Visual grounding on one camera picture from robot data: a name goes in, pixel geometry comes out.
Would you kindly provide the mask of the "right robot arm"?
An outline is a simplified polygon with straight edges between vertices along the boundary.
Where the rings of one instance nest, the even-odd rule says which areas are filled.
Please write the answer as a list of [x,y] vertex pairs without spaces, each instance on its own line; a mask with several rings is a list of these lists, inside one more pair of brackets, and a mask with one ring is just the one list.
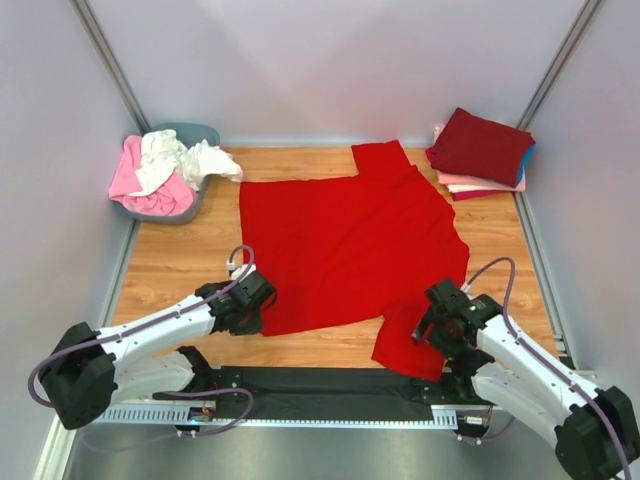
[[630,398],[603,389],[537,344],[486,294],[451,280],[426,293],[429,307],[412,338],[438,351],[460,402],[487,401],[539,435],[573,479],[627,476],[639,458],[639,428]]

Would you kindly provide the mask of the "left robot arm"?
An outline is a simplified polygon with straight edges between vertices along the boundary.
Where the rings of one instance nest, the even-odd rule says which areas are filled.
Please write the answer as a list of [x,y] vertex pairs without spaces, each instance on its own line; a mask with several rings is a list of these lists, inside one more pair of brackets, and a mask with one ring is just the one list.
[[262,331],[261,314],[276,288],[244,266],[230,280],[207,283],[177,303],[115,327],[70,327],[53,352],[29,374],[32,399],[53,409],[63,427],[77,430],[110,407],[142,397],[213,401],[237,395],[219,386],[214,369],[189,340],[216,333]]

